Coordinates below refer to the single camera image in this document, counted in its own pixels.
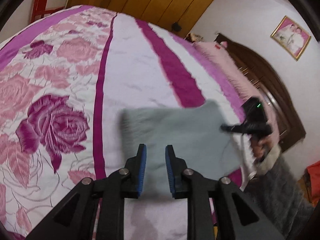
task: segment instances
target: couple in photo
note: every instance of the couple in photo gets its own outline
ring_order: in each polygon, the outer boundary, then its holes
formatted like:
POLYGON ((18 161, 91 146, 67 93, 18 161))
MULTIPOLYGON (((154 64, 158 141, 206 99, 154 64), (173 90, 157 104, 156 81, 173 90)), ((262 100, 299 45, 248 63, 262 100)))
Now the couple in photo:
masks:
POLYGON ((304 39, 301 34, 301 28, 295 24, 289 24, 278 30, 275 38, 296 56, 304 45, 304 39))

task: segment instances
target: pink pillow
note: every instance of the pink pillow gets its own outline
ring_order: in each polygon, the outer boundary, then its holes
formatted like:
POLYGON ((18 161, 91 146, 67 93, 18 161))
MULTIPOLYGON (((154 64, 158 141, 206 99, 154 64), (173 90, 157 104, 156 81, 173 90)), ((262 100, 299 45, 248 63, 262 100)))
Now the pink pillow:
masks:
POLYGON ((276 113, 265 102, 263 96, 257 88, 255 88, 250 81, 240 72, 230 57, 229 53, 223 46, 217 42, 197 42, 193 46, 202 55, 204 55, 212 63, 215 63, 217 67, 226 75, 229 82, 237 90, 239 97, 245 102, 250 97, 258 97, 263 102, 263 107, 266 111, 268 122, 272 126, 273 133, 271 134, 274 144, 279 142, 279 129, 276 120, 276 113))

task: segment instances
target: white wall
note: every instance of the white wall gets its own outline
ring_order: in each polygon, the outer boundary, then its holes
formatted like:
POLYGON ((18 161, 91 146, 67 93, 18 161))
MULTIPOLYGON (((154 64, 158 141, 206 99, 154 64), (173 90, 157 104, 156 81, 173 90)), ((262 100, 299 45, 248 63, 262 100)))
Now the white wall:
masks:
MULTIPOLYGON (((24 0, 15 10, 4 28, 0 31, 0 43, 29 25, 33 3, 34 0, 24 0)), ((66 0, 48 0, 47 8, 62 7, 65 4, 66 0)))
POLYGON ((304 169, 320 160, 320 45, 312 37, 296 62, 271 33, 287 15, 311 31, 287 0, 214 0, 192 32, 213 41, 216 32, 244 44, 264 57, 278 72, 307 132, 303 142, 284 157, 297 179, 304 169))

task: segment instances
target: red chair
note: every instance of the red chair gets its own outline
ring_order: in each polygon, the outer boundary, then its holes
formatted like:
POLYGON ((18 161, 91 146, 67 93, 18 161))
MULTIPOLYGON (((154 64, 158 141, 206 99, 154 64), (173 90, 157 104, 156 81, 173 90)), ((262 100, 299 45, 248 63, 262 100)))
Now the red chair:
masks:
POLYGON ((60 7, 46 10, 45 8, 47 6, 47 1, 48 0, 35 0, 30 23, 33 23, 36 20, 37 16, 40 16, 40 18, 42 19, 46 14, 53 14, 57 11, 64 9, 64 7, 60 7))

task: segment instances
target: human hand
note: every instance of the human hand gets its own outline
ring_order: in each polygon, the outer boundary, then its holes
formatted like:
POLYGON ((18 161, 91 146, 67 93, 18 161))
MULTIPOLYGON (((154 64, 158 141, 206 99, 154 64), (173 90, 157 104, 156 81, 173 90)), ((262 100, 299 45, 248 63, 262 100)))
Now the human hand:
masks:
POLYGON ((264 154, 266 153, 265 152, 266 149, 263 147, 264 145, 267 146, 269 151, 274 146, 270 136, 264 137, 260 141, 258 141, 254 137, 251 137, 250 141, 251 141, 251 148, 252 148, 253 155, 254 155, 254 157, 256 157, 258 159, 262 158, 264 156, 264 154))

